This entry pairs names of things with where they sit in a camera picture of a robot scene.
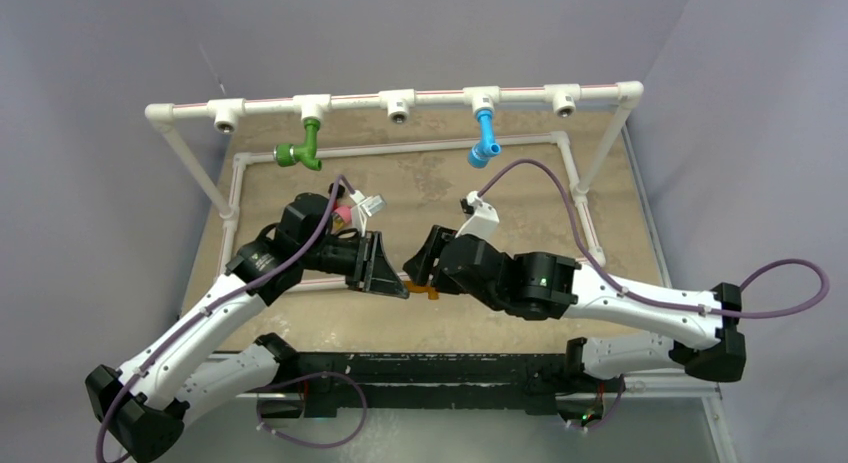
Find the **orange water faucet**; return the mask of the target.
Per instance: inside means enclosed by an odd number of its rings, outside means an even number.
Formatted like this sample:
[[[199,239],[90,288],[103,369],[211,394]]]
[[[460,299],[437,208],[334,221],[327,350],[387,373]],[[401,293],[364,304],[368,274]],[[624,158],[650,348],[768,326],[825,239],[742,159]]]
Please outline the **orange water faucet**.
[[[426,296],[428,301],[438,301],[440,293],[429,285],[417,285],[412,281],[404,281],[406,290],[411,297],[415,295]]]

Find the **white PVC pipe frame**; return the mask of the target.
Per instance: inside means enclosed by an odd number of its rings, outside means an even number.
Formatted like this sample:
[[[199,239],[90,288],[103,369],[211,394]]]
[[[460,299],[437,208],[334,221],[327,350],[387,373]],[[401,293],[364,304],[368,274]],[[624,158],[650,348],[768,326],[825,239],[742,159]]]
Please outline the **white PVC pipe frame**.
[[[541,87],[501,88],[498,86],[476,86],[453,90],[383,90],[372,94],[330,95],[307,94],[286,98],[248,100],[227,98],[209,100],[204,103],[173,104],[154,103],[145,109],[145,117],[159,132],[178,158],[190,172],[203,192],[209,197],[222,220],[223,236],[218,263],[224,265],[234,247],[240,220],[241,190],[243,177],[248,166],[275,162],[271,153],[238,153],[233,158],[232,183],[228,193],[222,193],[208,173],[201,167],[194,153],[180,134],[177,124],[182,120],[209,118],[215,130],[231,136],[241,121],[250,116],[297,114],[300,119],[317,118],[324,121],[332,112],[380,109],[385,111],[390,122],[404,124],[410,121],[412,112],[421,107],[467,107],[476,121],[475,113],[481,109],[494,112],[507,104],[545,104],[555,115],[567,118],[573,115],[580,104],[607,102],[613,108],[612,118],[600,139],[594,159],[585,173],[579,172],[571,150],[570,140],[563,131],[552,131],[547,135],[496,136],[501,150],[509,146],[550,143],[561,154],[579,227],[585,238],[590,255],[599,264],[605,264],[606,255],[597,235],[590,213],[588,191],[604,160],[617,138],[625,137],[626,121],[637,107],[644,86],[639,81],[624,81],[604,85],[549,84]],[[317,156],[322,160],[355,156],[393,155],[415,152],[465,149],[469,153],[480,138],[466,138],[413,143],[358,146],[349,149],[320,149]]]

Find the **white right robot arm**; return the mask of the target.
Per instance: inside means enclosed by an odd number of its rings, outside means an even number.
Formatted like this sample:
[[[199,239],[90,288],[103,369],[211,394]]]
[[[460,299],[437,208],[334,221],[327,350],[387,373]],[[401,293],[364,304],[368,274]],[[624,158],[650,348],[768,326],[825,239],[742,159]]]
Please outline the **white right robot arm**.
[[[666,368],[709,382],[737,382],[747,363],[734,315],[742,308],[741,290],[734,284],[684,291],[621,279],[612,286],[572,258],[545,252],[510,256],[475,235],[438,225],[402,268],[416,286],[467,294],[493,311],[528,321],[592,319],[635,329],[615,339],[570,341],[561,375],[576,390],[622,373]]]

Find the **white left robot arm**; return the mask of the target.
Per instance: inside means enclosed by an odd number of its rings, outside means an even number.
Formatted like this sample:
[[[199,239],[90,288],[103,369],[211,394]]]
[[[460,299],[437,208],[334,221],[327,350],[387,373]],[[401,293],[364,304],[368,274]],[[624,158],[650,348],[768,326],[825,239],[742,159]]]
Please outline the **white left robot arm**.
[[[301,193],[276,224],[238,249],[212,287],[155,343],[113,369],[95,368],[85,386],[96,418],[136,462],[153,462],[189,422],[220,400],[268,386],[284,392],[297,382],[296,353],[270,335],[224,364],[197,369],[235,330],[298,285],[305,271],[343,277],[348,289],[406,299],[409,291],[389,263],[378,231],[365,225],[386,203],[352,194],[352,227],[335,233],[334,199]]]

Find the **blue water faucet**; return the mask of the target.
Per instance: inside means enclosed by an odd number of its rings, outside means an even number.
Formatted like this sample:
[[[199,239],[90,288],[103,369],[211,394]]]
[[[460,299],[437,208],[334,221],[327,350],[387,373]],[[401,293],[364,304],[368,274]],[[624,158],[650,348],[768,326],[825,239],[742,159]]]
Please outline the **blue water faucet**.
[[[468,153],[468,163],[477,169],[485,168],[490,160],[501,154],[501,146],[497,143],[494,127],[494,112],[491,109],[481,109],[475,113],[480,129],[480,138]]]

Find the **green water faucet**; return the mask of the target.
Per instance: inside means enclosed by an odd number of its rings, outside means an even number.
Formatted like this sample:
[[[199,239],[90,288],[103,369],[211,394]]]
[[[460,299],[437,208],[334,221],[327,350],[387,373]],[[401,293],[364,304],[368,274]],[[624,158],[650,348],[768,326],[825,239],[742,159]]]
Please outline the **green water faucet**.
[[[318,133],[321,121],[317,118],[303,120],[304,141],[300,144],[280,144],[273,150],[273,159],[280,167],[292,167],[298,164],[312,171],[322,170],[322,161],[317,156]]]

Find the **pink capped colourful bottle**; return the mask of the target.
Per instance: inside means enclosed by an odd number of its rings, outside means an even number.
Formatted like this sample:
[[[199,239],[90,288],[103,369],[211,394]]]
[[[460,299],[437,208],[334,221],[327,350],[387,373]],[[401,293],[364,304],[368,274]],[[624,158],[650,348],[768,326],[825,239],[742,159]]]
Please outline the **pink capped colourful bottle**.
[[[338,205],[331,214],[332,233],[337,234],[352,227],[352,207]]]

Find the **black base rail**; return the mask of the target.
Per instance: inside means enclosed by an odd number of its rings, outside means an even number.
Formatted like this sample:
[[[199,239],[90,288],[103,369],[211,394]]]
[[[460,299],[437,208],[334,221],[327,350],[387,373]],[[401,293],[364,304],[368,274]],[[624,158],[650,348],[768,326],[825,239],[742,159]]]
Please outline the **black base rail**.
[[[564,353],[301,352],[272,368],[262,392],[296,392],[309,418],[340,409],[518,410],[598,419],[622,377],[597,379]]]

